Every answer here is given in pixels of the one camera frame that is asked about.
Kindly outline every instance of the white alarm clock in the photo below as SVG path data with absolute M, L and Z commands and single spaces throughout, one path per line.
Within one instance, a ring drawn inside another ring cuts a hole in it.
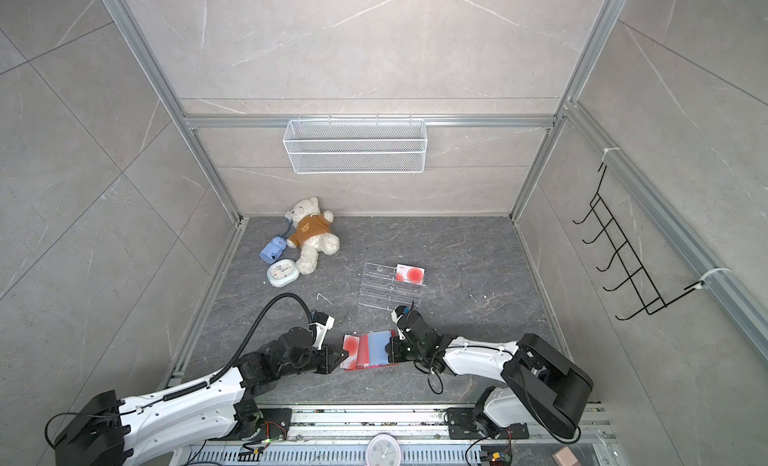
M 299 278 L 299 270 L 292 259 L 281 259 L 266 269 L 266 278 L 274 287 L 282 288 Z
M 389 434 L 379 434 L 368 443 L 366 466 L 400 466 L 402 451 Z

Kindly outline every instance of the dark gray marble floor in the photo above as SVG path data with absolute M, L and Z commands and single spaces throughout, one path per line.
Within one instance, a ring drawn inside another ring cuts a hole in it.
M 219 297 L 197 342 L 185 378 L 194 379 L 226 363 L 262 307 L 282 291 L 295 292 L 310 309 L 336 318 L 326 344 L 346 333 L 393 327 L 388 311 L 358 304 L 366 261 L 426 269 L 419 311 L 443 334 L 479 341 L 512 341 L 525 332 L 556 345 L 524 252 L 507 218 L 341 217 L 332 224 L 341 239 L 334 256 L 320 254 L 317 270 L 285 288 L 266 282 L 264 245 L 285 230 L 283 218 L 252 218 L 226 273 Z M 287 249 L 283 258 L 298 259 Z M 306 326 L 299 307 L 283 299 L 267 313 L 246 348 L 253 351 L 291 327 Z M 445 392 L 435 395 L 412 364 L 280 380 L 260 404 L 475 402 L 497 382 L 478 376 L 442 375 Z

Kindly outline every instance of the white wire basket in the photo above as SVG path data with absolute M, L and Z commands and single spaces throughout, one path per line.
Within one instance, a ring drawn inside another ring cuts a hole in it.
M 427 127 L 419 119 L 296 119 L 283 144 L 297 174 L 422 173 Z

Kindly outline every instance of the pink box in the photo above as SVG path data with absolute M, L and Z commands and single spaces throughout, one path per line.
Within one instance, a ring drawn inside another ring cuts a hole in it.
M 408 284 L 424 284 L 424 269 L 415 268 L 404 264 L 398 264 L 395 271 L 395 280 Z

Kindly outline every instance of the black metal hook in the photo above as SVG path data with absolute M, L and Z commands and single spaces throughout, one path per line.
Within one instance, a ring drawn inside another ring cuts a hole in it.
M 603 286 L 603 289 L 605 291 L 608 291 L 608 292 L 616 291 L 621 286 L 623 286 L 624 284 L 629 282 L 632 285 L 632 288 L 634 289 L 635 294 L 638 295 L 638 298 L 640 299 L 640 302 L 643 304 L 643 307 L 641 307 L 640 309 L 638 309 L 637 311 L 635 311 L 634 313 L 632 313 L 628 317 L 618 317 L 618 316 L 616 316 L 616 318 L 619 321 L 627 321 L 628 319 L 631 319 L 632 317 L 635 317 L 636 315 L 640 314 L 642 311 L 645 311 L 646 314 L 648 314 L 648 315 L 654 315 L 658 311 L 664 309 L 665 307 L 669 306 L 670 304 L 672 304 L 673 302 L 677 301 L 678 299 L 684 298 L 685 296 L 689 295 L 691 292 L 696 291 L 696 288 L 694 288 L 694 287 L 696 285 L 703 285 L 704 281 L 699 280 L 699 281 L 694 282 L 691 285 L 686 286 L 684 288 L 684 292 L 682 294 L 680 294 L 679 296 L 677 296 L 677 298 L 672 299 L 671 301 L 665 301 L 664 300 L 664 298 L 659 293 L 659 289 L 656 287 L 656 284 L 654 283 L 654 280 L 650 277 L 650 275 L 648 274 L 648 270 L 645 269 L 645 265 L 640 260 L 640 257 L 638 256 L 638 253 L 635 251 L 634 247 L 632 246 L 632 243 L 629 241 L 629 238 L 624 233 L 624 230 L 621 228 L 621 225 L 616 220 L 616 217 L 614 216 L 613 212 L 610 211 L 610 208 L 608 207 L 608 204 L 606 204 L 606 202 L 603 200 L 602 196 L 600 195 L 600 186 L 603 184 L 603 179 L 605 178 L 606 170 L 607 170 L 607 168 L 605 167 L 605 163 L 601 163 L 600 167 L 598 168 L 598 173 L 602 172 L 602 174 L 600 175 L 600 182 L 598 183 L 598 189 L 597 189 L 597 191 L 594 192 L 594 196 L 592 196 L 592 199 L 589 202 L 589 205 L 590 205 L 589 212 L 587 213 L 587 215 L 581 221 L 579 221 L 579 222 L 573 221 L 573 223 L 577 224 L 577 225 L 578 224 L 582 224 L 584 221 L 586 221 L 589 218 L 589 216 L 591 214 L 594 213 L 594 217 L 600 223 L 600 226 L 602 226 L 602 229 L 594 237 L 594 239 L 592 239 L 591 241 L 585 241 L 583 239 L 581 241 L 583 243 L 585 243 L 585 244 L 592 244 L 593 242 L 598 240 L 600 235 L 605 233 L 605 235 L 608 237 L 608 241 L 610 242 L 611 247 L 613 247 L 613 249 L 614 249 L 614 253 L 611 255 L 610 260 L 608 261 L 608 265 L 605 267 L 605 269 L 600 269 L 598 267 L 596 267 L 596 269 L 598 269 L 598 271 L 600 271 L 600 272 L 606 272 L 613 265 L 614 260 L 616 260 L 616 258 L 618 258 L 619 262 L 621 264 L 622 269 L 624 269 L 624 273 L 626 273 L 626 275 L 627 275 L 627 279 L 624 279 L 615 288 L 608 289 L 608 288 L 605 288 Z M 603 223 L 602 219 L 600 219 L 600 215 L 597 213 L 597 211 L 595 211 L 595 207 L 600 202 L 603 203 L 603 206 L 605 207 L 605 210 L 608 211 L 608 215 L 610 216 L 609 221 L 605 222 L 605 223 Z M 609 224 L 611 222 L 616 224 L 616 227 L 618 228 L 619 232 L 621 233 L 621 236 L 624 238 L 624 241 L 621 242 L 621 244 L 619 244 L 619 246 L 616 246 L 616 242 L 614 242 L 614 240 L 610 237 L 610 234 L 608 233 L 608 226 L 609 226 Z M 623 247 L 625 247 L 625 246 L 627 246 L 631 250 L 632 254 L 634 255 L 635 259 L 638 261 L 638 264 L 640 265 L 640 267 L 637 270 L 635 270 L 635 272 L 632 272 L 632 273 L 630 273 L 629 269 L 627 269 L 627 264 L 621 258 L 621 254 L 619 253 L 619 251 Z M 643 271 L 645 273 L 645 276 L 648 278 L 648 282 L 653 287 L 654 292 L 656 293 L 656 297 L 652 301 L 648 302 L 648 304 L 646 304 L 645 300 L 643 299 L 643 296 L 640 294 L 640 291 L 638 290 L 637 285 L 635 285 L 634 280 L 632 279 L 640 271 Z M 648 307 L 654 305 L 658 301 L 661 301 L 662 306 L 657 307 L 653 311 L 648 309 Z

